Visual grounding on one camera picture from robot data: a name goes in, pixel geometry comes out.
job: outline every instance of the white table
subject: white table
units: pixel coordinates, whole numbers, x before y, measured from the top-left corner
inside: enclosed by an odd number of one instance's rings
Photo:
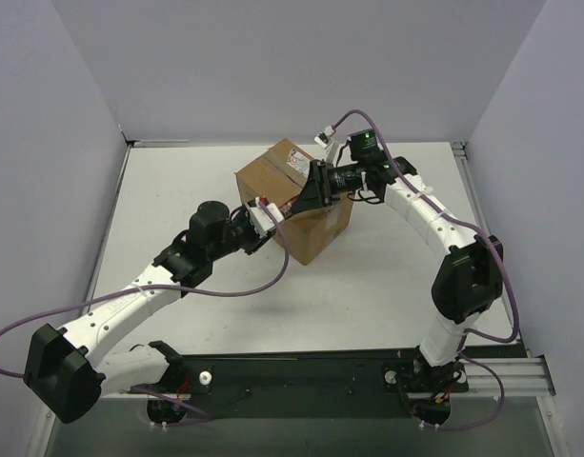
[[[301,146],[322,156],[317,146]],[[267,146],[132,149],[122,182],[95,295],[118,290],[188,225],[200,203],[239,204],[233,173]],[[437,197],[473,222],[470,203],[448,143],[391,144],[417,167]],[[217,261],[201,285],[244,290],[270,280],[283,250],[270,242],[252,256]],[[368,348],[420,344],[436,313],[430,290],[439,261],[388,207],[358,203],[349,227],[310,265],[293,259],[287,275],[259,295],[189,295],[161,310],[115,349],[163,340],[184,354]],[[510,334],[501,301],[477,325]],[[487,345],[471,336],[470,345]]]

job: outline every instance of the gray floor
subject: gray floor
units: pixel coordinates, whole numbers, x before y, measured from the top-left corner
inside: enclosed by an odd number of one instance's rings
[[[488,416],[492,399],[458,399],[451,424]],[[53,456],[228,456],[228,455],[454,455],[551,456],[535,399],[513,398],[494,423],[467,432],[434,433],[414,419],[220,420],[150,431],[145,400],[100,401],[73,424],[57,423],[47,455]]]

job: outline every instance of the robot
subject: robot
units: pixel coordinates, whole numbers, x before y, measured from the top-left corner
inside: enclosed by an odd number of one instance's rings
[[[328,127],[317,135],[325,160],[311,161],[305,187],[280,208],[267,196],[232,212],[221,202],[205,202],[188,228],[118,298],[60,328],[46,324],[36,330],[25,384],[63,423],[79,419],[113,392],[145,386],[174,393],[185,386],[191,403],[208,408],[215,418],[406,415],[443,424],[451,410],[446,393],[468,389],[459,361],[467,333],[502,294],[496,261],[503,247],[494,236],[487,242],[450,222],[453,216],[413,165],[403,157],[392,161],[379,147],[377,131],[354,133],[343,147],[334,132]],[[339,167],[333,158],[346,148],[352,163]],[[201,357],[180,355],[158,341],[109,354],[139,324],[210,277],[217,260],[239,250],[254,254],[286,219],[336,205],[341,198],[398,211],[442,259],[432,287],[437,316],[418,348]],[[423,398],[416,400],[416,394]],[[152,400],[148,414],[156,423],[171,424],[186,411]]]

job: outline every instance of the wall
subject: wall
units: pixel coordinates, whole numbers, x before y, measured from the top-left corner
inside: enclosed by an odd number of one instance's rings
[[[467,140],[544,0],[53,3],[128,138],[221,143]]]
[[[584,0],[547,2],[468,155],[523,335],[546,354],[573,455],[584,455]]]
[[[0,328],[86,292],[125,144],[48,0],[0,0]],[[0,343],[24,367],[30,334]],[[24,455],[38,401],[0,376],[0,456]]]

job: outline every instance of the cardboard box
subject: cardboard box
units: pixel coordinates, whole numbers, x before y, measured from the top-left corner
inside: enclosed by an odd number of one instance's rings
[[[241,202],[266,196],[278,206],[300,193],[309,174],[312,157],[292,143],[282,140],[236,173]],[[294,259],[307,265],[338,234],[351,218],[352,201],[341,198],[328,209],[315,209],[293,216],[283,226]],[[283,242],[275,236],[279,245]]]

